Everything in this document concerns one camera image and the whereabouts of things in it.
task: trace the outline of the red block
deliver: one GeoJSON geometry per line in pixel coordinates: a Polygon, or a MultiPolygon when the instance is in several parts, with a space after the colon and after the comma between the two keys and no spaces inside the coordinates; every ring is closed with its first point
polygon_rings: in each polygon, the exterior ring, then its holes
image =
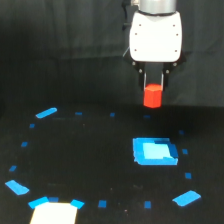
{"type": "Polygon", "coordinates": [[[161,107],[162,86],[159,84],[149,84],[145,87],[144,106],[150,108],[161,107]]]}

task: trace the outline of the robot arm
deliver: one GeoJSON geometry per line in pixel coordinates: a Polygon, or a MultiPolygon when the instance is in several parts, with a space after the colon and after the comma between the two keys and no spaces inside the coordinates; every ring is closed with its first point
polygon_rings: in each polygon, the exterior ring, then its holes
{"type": "Polygon", "coordinates": [[[164,91],[168,86],[170,73],[186,61],[182,51],[181,18],[176,11],[176,4],[177,0],[123,1],[123,7],[138,6],[132,23],[129,24],[130,46],[123,58],[137,70],[142,90],[146,87],[147,62],[163,62],[161,87],[164,91]]]}

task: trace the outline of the dark floor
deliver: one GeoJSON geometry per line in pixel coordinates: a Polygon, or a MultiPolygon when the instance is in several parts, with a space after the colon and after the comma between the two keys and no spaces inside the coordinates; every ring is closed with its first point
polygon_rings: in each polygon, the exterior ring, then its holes
{"type": "Polygon", "coordinates": [[[27,203],[44,196],[85,202],[77,224],[224,223],[224,109],[74,105],[35,118],[48,108],[12,108],[1,117],[0,223],[28,224],[33,210],[27,203]],[[170,138],[178,149],[178,166],[135,163],[136,137],[170,138]],[[21,148],[24,141],[28,146],[21,148]],[[10,173],[12,165],[17,170],[10,173]],[[9,180],[30,192],[17,196],[5,186],[9,180]],[[184,208],[172,202],[189,190],[202,199],[184,208]],[[106,209],[98,208],[99,200],[107,200],[106,209]],[[151,201],[151,210],[144,209],[144,201],[151,201]]]}

